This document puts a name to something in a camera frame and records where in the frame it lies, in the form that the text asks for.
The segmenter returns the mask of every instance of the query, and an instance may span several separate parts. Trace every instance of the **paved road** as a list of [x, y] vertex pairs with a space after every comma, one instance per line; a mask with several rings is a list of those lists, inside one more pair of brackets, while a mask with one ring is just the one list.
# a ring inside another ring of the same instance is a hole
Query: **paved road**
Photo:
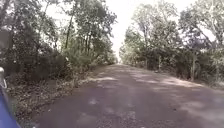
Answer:
[[224, 128], [224, 93], [114, 65], [50, 106], [40, 128]]

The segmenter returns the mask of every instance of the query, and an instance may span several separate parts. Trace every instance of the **asphalt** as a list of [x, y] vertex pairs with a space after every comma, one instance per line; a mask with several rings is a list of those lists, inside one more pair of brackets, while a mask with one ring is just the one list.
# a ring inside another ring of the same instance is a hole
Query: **asphalt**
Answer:
[[49, 106], [39, 128], [224, 128], [224, 93], [113, 65]]

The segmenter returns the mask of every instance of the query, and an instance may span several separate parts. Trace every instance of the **tree trunk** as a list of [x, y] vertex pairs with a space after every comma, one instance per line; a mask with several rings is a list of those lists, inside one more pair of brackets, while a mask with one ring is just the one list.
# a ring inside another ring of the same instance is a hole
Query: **tree trunk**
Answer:
[[9, 3], [10, 3], [10, 0], [5, 0], [3, 8], [0, 12], [0, 28], [2, 27], [3, 21], [5, 19], [5, 16], [6, 16], [6, 13], [7, 13], [6, 10], [9, 7]]
[[47, 5], [45, 7], [45, 10], [44, 10], [44, 15], [41, 18], [41, 24], [40, 24], [40, 27], [39, 27], [39, 30], [38, 30], [38, 41], [36, 42], [36, 51], [35, 51], [34, 65], [38, 64], [38, 51], [39, 51], [39, 48], [40, 48], [41, 31], [42, 31], [42, 28], [43, 28], [44, 18], [45, 18], [45, 15], [46, 15], [46, 12], [47, 12], [47, 8], [48, 8], [49, 4], [50, 4], [50, 2], [48, 1]]
[[66, 34], [65, 49], [67, 49], [67, 47], [68, 47], [68, 38], [70, 36], [70, 31], [71, 31], [71, 27], [72, 27], [72, 19], [73, 19], [73, 16], [74, 16], [74, 11], [73, 11], [73, 14], [71, 16], [71, 19], [69, 21], [68, 31], [67, 31], [67, 34]]
[[192, 68], [191, 68], [191, 81], [194, 81], [194, 78], [195, 78], [195, 67], [196, 67], [196, 59], [197, 59], [197, 56], [196, 56], [196, 52], [195, 50], [193, 51], [193, 61], [192, 61]]
[[158, 66], [159, 66], [159, 70], [158, 71], [160, 72], [161, 71], [161, 67], [162, 67], [162, 65], [161, 65], [161, 55], [159, 55], [159, 65]]

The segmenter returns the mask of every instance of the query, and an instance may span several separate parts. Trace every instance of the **foliage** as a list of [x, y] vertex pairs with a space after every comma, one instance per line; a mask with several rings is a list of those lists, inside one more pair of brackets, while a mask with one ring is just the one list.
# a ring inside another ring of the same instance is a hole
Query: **foliage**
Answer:
[[140, 5], [120, 49], [123, 63], [168, 70], [192, 80], [222, 79], [224, 6], [219, 3], [198, 0], [179, 17], [174, 5], [163, 0], [154, 6]]

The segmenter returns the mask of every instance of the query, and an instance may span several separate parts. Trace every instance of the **forest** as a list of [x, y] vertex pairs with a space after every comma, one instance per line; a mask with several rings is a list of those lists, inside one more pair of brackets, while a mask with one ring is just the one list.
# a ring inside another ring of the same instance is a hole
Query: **forest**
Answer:
[[164, 0], [142, 4], [132, 21], [120, 48], [123, 63], [223, 85], [222, 0], [197, 0], [180, 13]]
[[[52, 7], [65, 18], [49, 15]], [[62, 83], [73, 88], [85, 72], [115, 63], [116, 17], [104, 0], [0, 1], [0, 66], [19, 123], [68, 93]]]

